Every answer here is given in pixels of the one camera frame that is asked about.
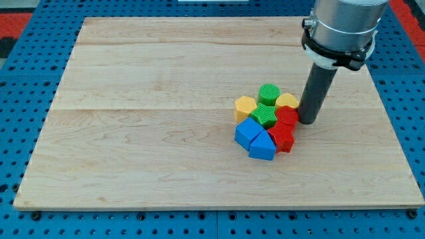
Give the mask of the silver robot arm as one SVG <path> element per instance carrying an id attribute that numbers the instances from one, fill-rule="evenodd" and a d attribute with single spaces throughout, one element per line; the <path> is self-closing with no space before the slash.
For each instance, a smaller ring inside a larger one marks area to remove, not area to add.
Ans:
<path id="1" fill-rule="evenodd" d="M 317 0 L 302 21 L 307 36 L 335 52 L 355 52 L 373 37 L 388 0 Z"/>

